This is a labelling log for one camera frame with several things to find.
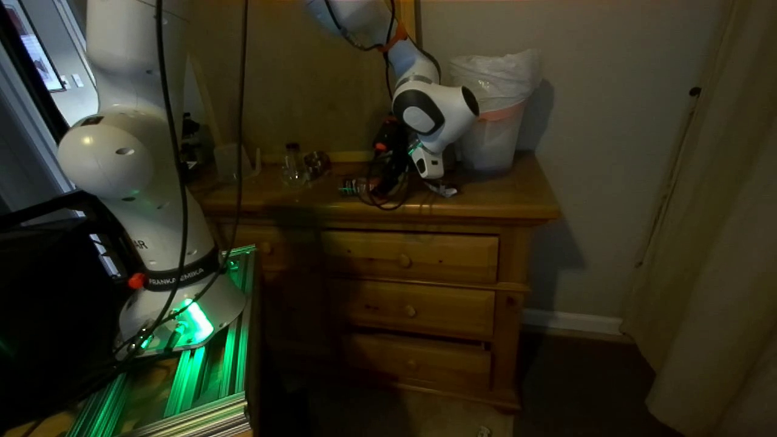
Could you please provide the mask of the black gripper orange trim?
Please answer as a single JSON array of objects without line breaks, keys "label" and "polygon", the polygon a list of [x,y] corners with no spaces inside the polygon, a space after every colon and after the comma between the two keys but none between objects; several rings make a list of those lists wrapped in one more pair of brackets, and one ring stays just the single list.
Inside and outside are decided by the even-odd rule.
[{"label": "black gripper orange trim", "polygon": [[399,185],[400,176],[414,170],[407,147],[414,144],[414,133],[399,122],[387,119],[380,126],[373,139],[373,186],[372,193],[387,198]]}]

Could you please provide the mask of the green lit aluminium robot base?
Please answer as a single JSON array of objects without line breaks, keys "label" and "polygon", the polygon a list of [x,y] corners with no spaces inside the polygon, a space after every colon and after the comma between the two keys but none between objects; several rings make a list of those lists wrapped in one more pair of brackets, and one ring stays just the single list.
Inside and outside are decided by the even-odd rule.
[{"label": "green lit aluminium robot base", "polygon": [[156,360],[177,357],[167,380],[166,416],[179,416],[212,399],[245,388],[248,342],[213,328],[212,344],[185,353],[115,360],[120,303],[133,297],[123,277],[112,277],[93,255],[69,255],[46,264],[43,255],[29,264],[3,270],[0,289],[0,425],[3,433],[60,413],[72,402],[140,368]]}]

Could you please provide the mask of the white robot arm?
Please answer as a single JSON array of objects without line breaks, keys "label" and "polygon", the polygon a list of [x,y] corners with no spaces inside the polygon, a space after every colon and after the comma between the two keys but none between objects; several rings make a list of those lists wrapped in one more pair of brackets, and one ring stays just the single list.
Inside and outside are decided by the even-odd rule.
[{"label": "white robot arm", "polygon": [[[116,316],[120,360],[200,346],[245,308],[179,175],[190,2],[88,0],[97,112],[69,128],[57,150],[66,176],[110,209],[140,257]],[[441,83],[438,60],[381,0],[307,2],[321,27],[384,54],[394,72],[392,112],[411,130],[407,158],[420,176],[441,176],[441,152],[478,113],[473,92]]]}]

